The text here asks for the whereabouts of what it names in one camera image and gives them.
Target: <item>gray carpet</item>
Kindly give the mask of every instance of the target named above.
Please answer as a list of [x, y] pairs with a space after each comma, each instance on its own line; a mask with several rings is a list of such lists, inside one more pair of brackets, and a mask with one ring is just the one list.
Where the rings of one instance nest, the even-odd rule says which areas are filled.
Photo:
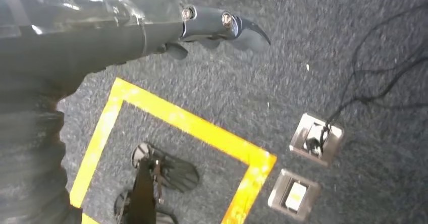
[[[323, 168], [290, 153], [288, 145], [305, 112], [327, 117], [338, 106], [351, 73], [350, 57], [376, 23], [426, 0], [194, 0], [230, 9], [256, 21], [272, 39], [264, 53], [222, 45], [207, 51], [186, 45], [189, 57], [152, 56], [89, 75], [60, 104], [67, 145], [68, 188], [79, 169], [116, 77], [138, 85], [278, 157], [246, 223], [297, 223], [270, 209], [267, 199], [280, 169], [321, 183], [309, 223], [428, 223], [428, 111], [391, 111], [355, 104], [340, 117], [347, 138], [333, 165]], [[393, 67], [428, 33], [428, 12], [382, 27], [361, 48], [358, 66]], [[357, 93], [376, 93], [392, 74], [361, 78]], [[427, 65], [408, 72], [384, 103], [428, 101]], [[216, 224], [246, 166], [193, 137], [124, 105], [85, 197], [84, 212], [113, 223], [113, 202], [133, 180], [129, 156], [150, 141], [195, 163], [202, 176], [193, 192], [166, 191], [165, 208], [181, 224]]]

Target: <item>yellow tape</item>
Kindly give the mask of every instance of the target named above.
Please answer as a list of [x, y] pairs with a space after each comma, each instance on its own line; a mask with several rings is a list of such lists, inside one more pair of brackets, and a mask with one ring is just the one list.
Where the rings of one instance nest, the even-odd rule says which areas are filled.
[[[70, 192], [72, 204], [80, 207], [83, 201], [123, 100], [249, 165], [222, 221], [222, 224], [243, 224], [276, 162], [276, 157], [254, 144], [122, 79], [116, 79], [114, 82], [109, 100], [89, 143], [73, 189]], [[84, 223], [95, 223], [90, 222], [93, 220], [89, 217], [85, 220], [87, 222]]]
[[99, 224], [94, 221], [92, 218], [88, 217], [86, 214], [82, 215], [82, 224]]

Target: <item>metal screw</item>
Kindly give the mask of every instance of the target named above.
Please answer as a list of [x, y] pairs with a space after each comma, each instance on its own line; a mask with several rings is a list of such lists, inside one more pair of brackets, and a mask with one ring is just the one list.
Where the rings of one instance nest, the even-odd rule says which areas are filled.
[[226, 28], [230, 28], [232, 26], [232, 16], [229, 13], [223, 13], [222, 22]]
[[181, 16], [183, 17], [184, 20], [190, 20], [193, 18], [193, 12], [190, 8], [185, 8], [181, 12]]

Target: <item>power cord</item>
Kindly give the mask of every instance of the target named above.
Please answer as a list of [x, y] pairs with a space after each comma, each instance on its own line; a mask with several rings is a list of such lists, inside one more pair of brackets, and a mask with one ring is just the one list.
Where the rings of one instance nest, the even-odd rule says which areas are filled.
[[[380, 69], [380, 70], [356, 70], [356, 64], [358, 62], [358, 53], [361, 50], [362, 46], [364, 45], [365, 41], [368, 39], [368, 37], [375, 31], [377, 31], [378, 29], [380, 29], [382, 26], [389, 24], [390, 22], [394, 21], [395, 19], [401, 18], [403, 16], [407, 16], [416, 12], [419, 12], [421, 10], [426, 10], [428, 9], [428, 2], [424, 2], [423, 4], [419, 5], [419, 6], [415, 6], [412, 7], [409, 10], [406, 10], [404, 12], [398, 13], [394, 16], [391, 16], [389, 18], [387, 18], [386, 20], [383, 20], [382, 22], [376, 24], [375, 26], [373, 26], [368, 33], [366, 33], [366, 35], [364, 36], [364, 38], [361, 40], [361, 42], [358, 44], [357, 48], [355, 49], [355, 51], [352, 54], [352, 58], [350, 63], [352, 64], [352, 74], [351, 76], [348, 78], [347, 83], [342, 91], [342, 95], [341, 95], [341, 101], [339, 103], [338, 108], [327, 118], [326, 120], [326, 124], [323, 127], [322, 131], [321, 131], [321, 136], [319, 138], [319, 148], [321, 150], [321, 153], [323, 152], [323, 145], [324, 145], [324, 141], [325, 138], [323, 137], [324, 134], [327, 132], [327, 134], [330, 132], [331, 130], [331, 126], [335, 123], [335, 121], [337, 120], [337, 118], [339, 117], [340, 113], [347, 107], [349, 107], [350, 105], [356, 103], [356, 102], [361, 102], [362, 104], [369, 106], [369, 104], [377, 106], [377, 107], [381, 107], [381, 108], [386, 108], [386, 109], [394, 109], [394, 110], [402, 110], [402, 109], [415, 109], [415, 108], [423, 108], [423, 107], [428, 107], [428, 102], [420, 102], [420, 103], [413, 103], [413, 104], [408, 104], [408, 105], [385, 105], [382, 103], [377, 102], [377, 100], [384, 98], [390, 91], [391, 89], [394, 87], [394, 85], [398, 82], [398, 80], [409, 70], [422, 65], [425, 62], [428, 62], [428, 57], [424, 56], [423, 53], [425, 52], [425, 49], [428, 46], [428, 40], [426, 38], [424, 38], [424, 40], [422, 41], [422, 43], [417, 47], [417, 49], [412, 52], [404, 61], [402, 61], [401, 63], [399, 63], [398, 65], [391, 67], [389, 69]], [[394, 70], [398, 70], [398, 73], [393, 77], [393, 79], [391, 81], [389, 81], [388, 84], [386, 84], [386, 87], [377, 95], [370, 95], [370, 96], [352, 96], [350, 99], [348, 99], [347, 101], [345, 101], [345, 95], [346, 92], [348, 91], [349, 85], [351, 84], [352, 80], [356, 81], [356, 78], [359, 75], [362, 74], [382, 74], [388, 71], [394, 71]]]

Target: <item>robotic arm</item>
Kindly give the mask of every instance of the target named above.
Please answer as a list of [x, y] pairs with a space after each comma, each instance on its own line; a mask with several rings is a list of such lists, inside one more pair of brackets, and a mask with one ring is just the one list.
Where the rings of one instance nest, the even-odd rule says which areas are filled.
[[57, 102], [89, 73], [182, 43], [263, 50], [254, 23], [186, 0], [0, 0], [0, 222], [80, 223], [70, 205]]

